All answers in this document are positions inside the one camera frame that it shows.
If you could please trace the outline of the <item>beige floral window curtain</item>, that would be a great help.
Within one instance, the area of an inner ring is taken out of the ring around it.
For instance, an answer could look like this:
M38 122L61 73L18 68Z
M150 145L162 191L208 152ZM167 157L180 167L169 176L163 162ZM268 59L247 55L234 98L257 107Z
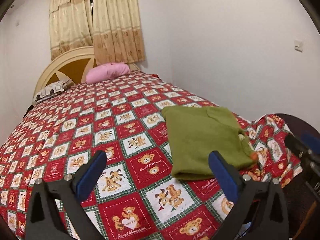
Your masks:
M87 46L97 64L145 60L138 0L50 0L49 36L53 60Z

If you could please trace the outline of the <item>cream and brown headboard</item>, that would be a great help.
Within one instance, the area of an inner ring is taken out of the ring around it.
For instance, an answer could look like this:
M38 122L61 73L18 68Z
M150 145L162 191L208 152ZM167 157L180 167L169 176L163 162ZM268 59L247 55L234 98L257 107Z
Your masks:
M135 63L126 64L131 72L140 71ZM75 85L85 83L87 73L96 66L99 66L99 64L96 61L92 46L69 50L55 58L43 71L36 84L34 95L56 81L71 79Z

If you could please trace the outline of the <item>red teddy-bear patterned bedspread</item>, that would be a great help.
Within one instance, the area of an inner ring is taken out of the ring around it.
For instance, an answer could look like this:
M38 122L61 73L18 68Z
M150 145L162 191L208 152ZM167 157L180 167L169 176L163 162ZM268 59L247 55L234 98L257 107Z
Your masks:
M209 239L233 203L215 179L171 176L164 107L212 103L134 72L82 83L31 110L1 146L1 216L19 239L35 181L75 173L97 150L107 165L86 215L105 239Z

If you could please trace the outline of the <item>white car-print pillow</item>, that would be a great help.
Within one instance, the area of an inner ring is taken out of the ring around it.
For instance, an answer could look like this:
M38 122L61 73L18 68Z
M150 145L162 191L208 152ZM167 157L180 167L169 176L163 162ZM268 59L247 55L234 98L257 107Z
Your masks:
M37 105L43 101L58 96L67 89L71 88L73 85L75 85L75 83L71 79L51 83L34 95L33 105Z

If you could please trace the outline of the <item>green orange cream striped sweater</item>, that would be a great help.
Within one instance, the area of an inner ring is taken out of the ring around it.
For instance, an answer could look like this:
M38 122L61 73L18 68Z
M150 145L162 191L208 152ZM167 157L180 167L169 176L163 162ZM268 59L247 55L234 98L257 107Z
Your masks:
M170 106L162 109L162 115L171 150L171 175L176 179L213 178L208 164L213 151L237 170L258 160L235 115L225 107Z

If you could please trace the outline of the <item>pink pillow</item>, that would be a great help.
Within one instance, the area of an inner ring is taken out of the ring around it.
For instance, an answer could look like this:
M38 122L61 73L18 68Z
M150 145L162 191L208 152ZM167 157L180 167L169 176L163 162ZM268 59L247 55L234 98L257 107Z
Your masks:
M113 80L130 72L129 66L123 62L101 64L89 70L86 75L86 83L91 85L97 82Z

